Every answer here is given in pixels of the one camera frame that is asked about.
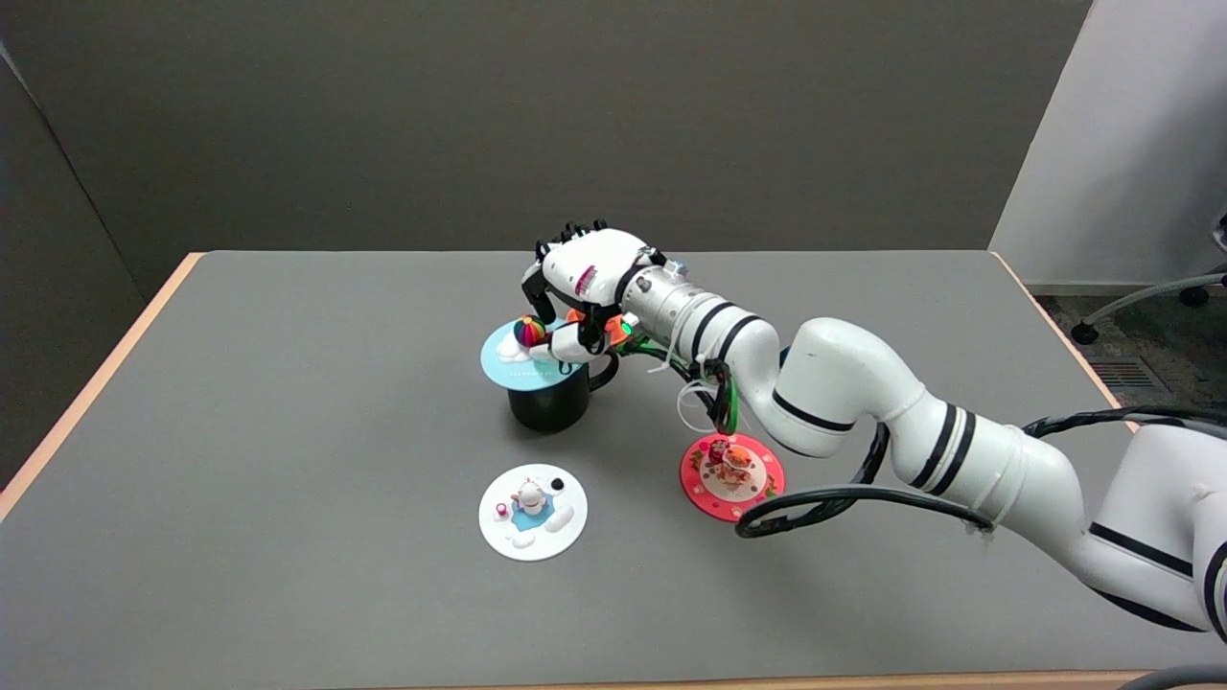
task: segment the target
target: black mug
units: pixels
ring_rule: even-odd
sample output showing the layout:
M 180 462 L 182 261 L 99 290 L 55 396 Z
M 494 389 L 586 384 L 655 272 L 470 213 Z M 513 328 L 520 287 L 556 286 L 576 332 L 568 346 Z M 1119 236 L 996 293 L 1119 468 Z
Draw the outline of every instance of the black mug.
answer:
M 617 373 L 617 355 L 605 352 L 610 362 L 596 376 L 590 376 L 588 365 L 558 362 L 567 376 L 558 383 L 540 390 L 507 390 L 512 403 L 512 415 L 533 431 L 555 433 L 579 421 L 588 411 L 591 393 L 614 379 Z

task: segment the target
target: chair wheel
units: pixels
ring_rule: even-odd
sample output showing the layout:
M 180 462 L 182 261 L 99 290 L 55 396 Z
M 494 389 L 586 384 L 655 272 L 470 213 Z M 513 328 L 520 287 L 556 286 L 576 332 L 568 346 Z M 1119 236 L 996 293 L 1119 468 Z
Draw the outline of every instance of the chair wheel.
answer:
M 1180 303 L 1185 307 L 1201 307 L 1210 301 L 1205 287 L 1185 287 L 1180 291 Z
M 1099 331 L 1093 325 L 1080 323 L 1070 329 L 1070 335 L 1079 345 L 1090 345 L 1099 338 Z

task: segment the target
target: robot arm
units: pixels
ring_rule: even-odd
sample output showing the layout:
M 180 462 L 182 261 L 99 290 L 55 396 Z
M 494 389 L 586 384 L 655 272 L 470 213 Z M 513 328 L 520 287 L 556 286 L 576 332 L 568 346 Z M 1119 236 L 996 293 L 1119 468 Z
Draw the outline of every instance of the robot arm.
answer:
M 1144 426 L 1091 522 L 1064 453 L 936 398 L 860 327 L 805 322 L 782 365 L 769 323 L 690 282 L 683 266 L 617 230 L 572 237 L 545 253 L 539 246 L 529 273 L 525 292 L 531 282 L 539 313 L 537 297 L 548 290 L 600 323 L 622 313 L 685 365 L 723 362 L 785 449 L 832 457 L 867 415 L 888 427 L 894 474 L 913 489 L 1020 534 L 1129 613 L 1177 630 L 1214 630 L 1227 642 L 1227 442 Z M 587 361 L 605 346 L 591 330 L 577 328 L 573 336 L 553 347 L 558 359 Z

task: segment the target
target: table top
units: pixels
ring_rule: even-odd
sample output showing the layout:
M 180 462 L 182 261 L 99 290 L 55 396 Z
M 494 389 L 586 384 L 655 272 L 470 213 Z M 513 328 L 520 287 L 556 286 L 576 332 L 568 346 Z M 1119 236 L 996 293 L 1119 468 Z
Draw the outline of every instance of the table top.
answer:
M 859 323 L 982 415 L 1109 405 L 991 254 L 680 258 L 783 343 L 814 316 Z M 667 683 L 1220 658 L 1211 636 L 1117 610 L 1021 538 L 985 543 L 942 516 L 863 505 L 737 539 L 679 489 L 696 435 L 675 415 L 680 383 L 647 373 L 653 361 L 625 361 L 571 430 L 525 432 L 479 349 L 525 311 L 528 260 L 189 258 L 2 495 L 0 684 Z M 863 420 L 829 460 L 780 453 L 789 489 L 847 480 L 871 432 Z M 1090 510 L 1129 436 L 1106 425 L 1055 440 Z M 578 476 L 591 512 L 567 552 L 518 564 L 486 545 L 475 508 L 530 462 Z M 891 684 L 929 684 L 909 678 Z

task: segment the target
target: colorful ball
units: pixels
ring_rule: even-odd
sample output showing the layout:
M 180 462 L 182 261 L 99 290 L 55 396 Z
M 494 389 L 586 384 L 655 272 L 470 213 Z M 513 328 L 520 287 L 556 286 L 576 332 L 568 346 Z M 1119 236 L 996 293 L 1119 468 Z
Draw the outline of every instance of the colorful ball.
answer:
M 534 345 L 545 343 L 545 324 L 534 316 L 520 317 L 512 325 L 512 333 L 515 335 L 515 341 L 524 347 L 533 347 Z

